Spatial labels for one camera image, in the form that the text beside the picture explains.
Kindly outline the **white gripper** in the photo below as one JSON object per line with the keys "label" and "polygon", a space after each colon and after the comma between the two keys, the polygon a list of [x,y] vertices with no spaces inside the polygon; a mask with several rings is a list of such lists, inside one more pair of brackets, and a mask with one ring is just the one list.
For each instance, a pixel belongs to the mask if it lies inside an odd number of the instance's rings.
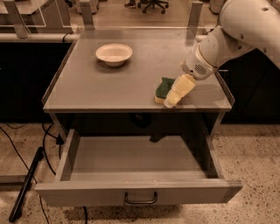
{"label": "white gripper", "polygon": [[179,76],[174,81],[171,90],[164,100],[164,105],[169,109],[175,107],[194,89],[196,80],[205,80],[215,72],[215,68],[211,66],[200,53],[199,44],[195,45],[186,55],[181,66],[186,74]]}

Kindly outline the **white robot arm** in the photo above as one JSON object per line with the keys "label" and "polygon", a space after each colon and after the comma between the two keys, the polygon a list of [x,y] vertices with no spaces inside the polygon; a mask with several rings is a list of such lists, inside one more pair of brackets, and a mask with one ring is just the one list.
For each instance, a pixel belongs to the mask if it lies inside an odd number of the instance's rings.
{"label": "white robot arm", "polygon": [[254,49],[280,67],[280,14],[267,0],[227,0],[218,24],[182,61],[182,70],[164,99],[175,107],[201,81],[229,60]]}

